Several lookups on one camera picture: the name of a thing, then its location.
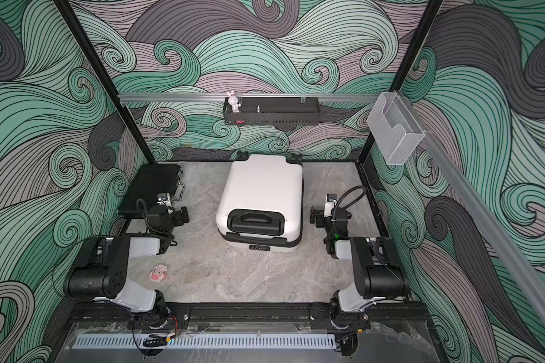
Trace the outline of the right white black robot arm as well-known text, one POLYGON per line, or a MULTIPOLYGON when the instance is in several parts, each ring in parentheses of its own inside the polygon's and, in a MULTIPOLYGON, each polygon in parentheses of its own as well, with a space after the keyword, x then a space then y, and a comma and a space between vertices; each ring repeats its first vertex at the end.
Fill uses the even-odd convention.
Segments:
POLYGON ((330 300, 331 315, 362 313, 380 303, 403 302, 410 284, 390 237, 351 237, 348 211, 367 194, 366 187, 352 187, 342 196, 327 194, 322 210, 312 208, 310 223, 325 230, 325 250, 334 260, 351 262, 354 282, 338 290, 330 300))

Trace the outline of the white hard-shell suitcase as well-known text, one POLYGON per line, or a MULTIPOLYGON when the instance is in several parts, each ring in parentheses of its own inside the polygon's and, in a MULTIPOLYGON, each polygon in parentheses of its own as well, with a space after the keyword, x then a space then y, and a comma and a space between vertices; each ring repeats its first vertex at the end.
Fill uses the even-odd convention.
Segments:
POLYGON ((232 247, 292 252, 303 234, 302 156, 242 154, 232 163, 216 212, 221 237, 232 247))

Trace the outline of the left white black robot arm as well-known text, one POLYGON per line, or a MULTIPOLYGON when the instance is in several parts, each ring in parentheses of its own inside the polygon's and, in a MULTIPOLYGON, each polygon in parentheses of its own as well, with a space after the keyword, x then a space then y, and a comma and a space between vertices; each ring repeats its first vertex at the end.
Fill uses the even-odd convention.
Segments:
POLYGON ((146 233, 92 236, 81 248, 65 277, 64 297, 81 302, 107 302, 133 314, 154 313, 165 318, 169 309, 163 293, 143 287, 128 277, 129 261, 163 255, 178 242, 176 227, 190 222, 187 207, 173 207, 167 200, 153 206, 139 198, 135 207, 143 217, 146 233))

